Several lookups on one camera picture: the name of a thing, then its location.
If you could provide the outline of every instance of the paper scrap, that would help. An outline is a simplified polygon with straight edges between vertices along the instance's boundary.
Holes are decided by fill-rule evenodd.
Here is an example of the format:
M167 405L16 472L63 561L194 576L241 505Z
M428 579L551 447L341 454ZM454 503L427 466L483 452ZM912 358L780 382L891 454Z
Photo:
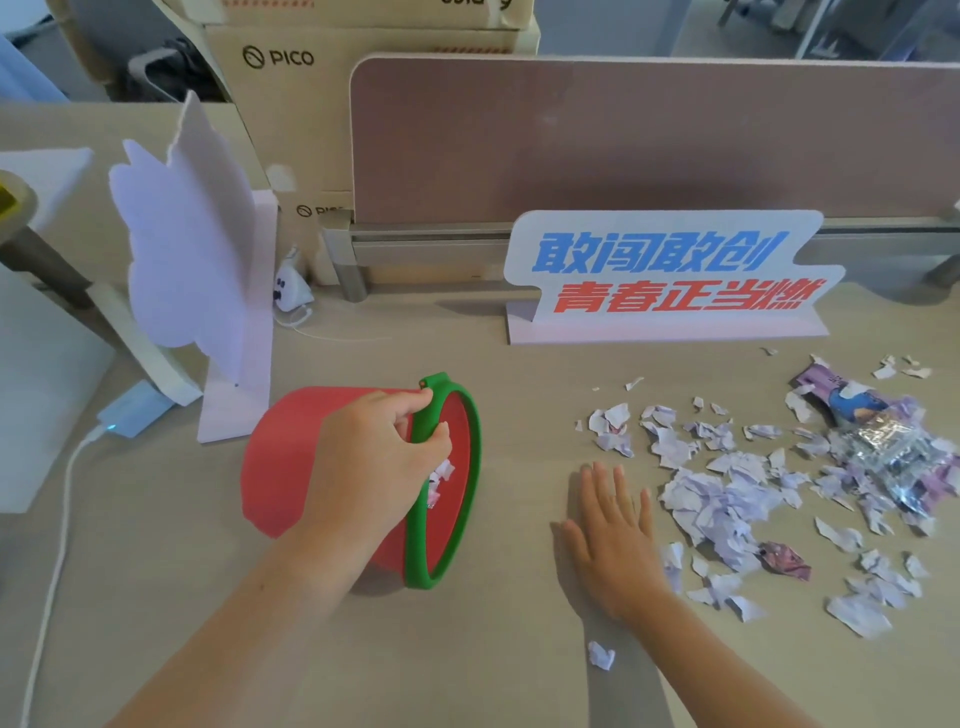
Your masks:
M710 564L706 559L702 559L699 556L693 557L693 572L700 577L706 577L710 573Z
M767 462L770 463L770 472L774 475L781 475L786 471L786 450L783 448L775 449L767 455Z
M833 541L840 550L846 551L847 553L856 553L859 549L863 548L863 536L856 529L841 528L838 531L820 518L815 518L814 522L817 525L817 530L820 532L820 535Z
M926 579L930 572L924 568L923 563L912 553L908 553L905 561L907 573L915 579Z
M809 442L799 443L796 448L807 457L823 457L830 452L830 442L823 435L817 435L809 430L797 427L795 434L806 438Z
M806 403L806 400L799 393L801 389L806 389L806 387L798 387L792 392L787 392L783 401L787 407L793 410L797 422L806 424L810 422L810 418L813 417L813 410L810 409L810 405Z
M627 402L621 402L616 407L611 407L603 413L612 429L619 429L630 421L630 406Z
M827 611L867 640L894 628L880 604L867 595L836 596L827 603Z
M925 518L916 513L901 514L903 522L911 528L916 528L925 536L932 536L936 531L937 520L934 518Z
M616 450L624 457L633 457L634 449L630 435L626 432L607 432L597 437L597 447L604 452Z
M804 505L804 501L800 497L800 493L798 493L797 491L792 491L789 488L784 488L780 491L780 495L783 498L783 502L789 505L791 508L799 509Z
M897 368L893 364L886 362L882 367L874 372L874 377L877 379L889 379L891 376L895 376L896 374Z
M743 428L743 432L747 435L748 440L753 440L754 438L752 436L776 440L783 434L783 430L775 425L747 425Z
M660 559L663 562L663 573L666 574L674 594L682 594L684 591L681 579L681 573L684 570L684 545L675 542L669 546L663 546L660 549Z
M813 568L787 544L767 542L760 545L760 558L763 559L771 571L793 576L801 581L809 581Z
M844 400L849 400L857 395L862 395L864 392L869 392L871 387L866 384L861 384L858 381L853 381L852 379L847 382L847 386L840 390L840 397Z
M677 437L672 427L654 426L653 432L657 435L657 442L650 451L660 456L661 468L678 470L693 456L690 443Z
M664 407L662 404L654 405L654 411L651 414L654 420L664 427L672 427L673 424L677 422L677 411L670 409L670 407Z
M599 644L591 642L587 645L587 652L590 657L590 663L599 667L602 670L610 672L610 668L613 667L613 660L616 658L616 651L612 649L604 649Z
M713 601L713 592L711 592L710 589L704 588L698 589L695 592L687 592L686 597L701 604L707 604L707 606L710 607L716 606L716 602Z
M767 613L760 605L744 596L731 596L728 602L732 605L733 610L740 616L740 621L744 623L753 621L754 619L762 619L767 616Z
M589 427L590 432L597 435L606 435L610 432L610 423L607 422L607 418L604 417L602 409L593 411L593 414L590 415L590 419L587 421L587 427Z

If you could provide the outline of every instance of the gray metal leg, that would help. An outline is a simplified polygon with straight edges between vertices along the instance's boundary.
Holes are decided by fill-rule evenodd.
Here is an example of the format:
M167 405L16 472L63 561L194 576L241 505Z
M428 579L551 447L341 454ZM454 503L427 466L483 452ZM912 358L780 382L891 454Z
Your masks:
M360 266L334 263L333 270L340 279L340 289L344 292L345 299L351 303L360 303L367 298L367 282L363 280Z
M0 263L12 271L34 274L74 308L93 306L86 295L90 281L30 228L24 228L12 240L0 245Z
M960 255L951 255L926 274L926 279L941 288L952 288L960 280Z
M730 16L733 15L733 11L736 10L736 0L727 0L727 7L724 9L723 14L720 16L720 20L717 22L721 28L727 25L727 21L730 20Z
M320 219L320 240L333 263L333 270L340 280L344 298L351 303L360 303L367 298L367 282L363 280L353 252L353 236L350 234L350 213L345 210L325 212Z

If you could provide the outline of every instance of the cardboard box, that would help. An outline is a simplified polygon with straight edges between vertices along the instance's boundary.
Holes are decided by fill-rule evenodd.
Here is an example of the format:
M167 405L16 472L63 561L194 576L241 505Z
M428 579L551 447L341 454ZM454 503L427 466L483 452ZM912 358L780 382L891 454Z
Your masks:
M526 30L534 0L164 0L201 25Z
M253 148L280 193L352 207L349 78L376 52L536 55L526 31L209 27L205 34Z

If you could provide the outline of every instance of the slogan sign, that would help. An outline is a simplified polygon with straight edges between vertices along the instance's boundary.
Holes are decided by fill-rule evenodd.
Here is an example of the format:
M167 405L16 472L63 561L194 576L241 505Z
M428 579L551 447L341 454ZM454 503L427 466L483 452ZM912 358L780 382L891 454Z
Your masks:
M814 210L540 210L514 225L504 276L512 343L828 333L814 302L842 266L796 265Z

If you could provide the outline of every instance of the yellow tape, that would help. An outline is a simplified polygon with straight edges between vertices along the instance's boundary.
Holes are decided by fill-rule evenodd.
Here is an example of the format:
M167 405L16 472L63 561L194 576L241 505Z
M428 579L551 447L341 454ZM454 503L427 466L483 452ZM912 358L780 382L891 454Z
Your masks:
M12 212L19 207L20 203L10 193L10 191L0 184L0 217L4 217L8 212Z

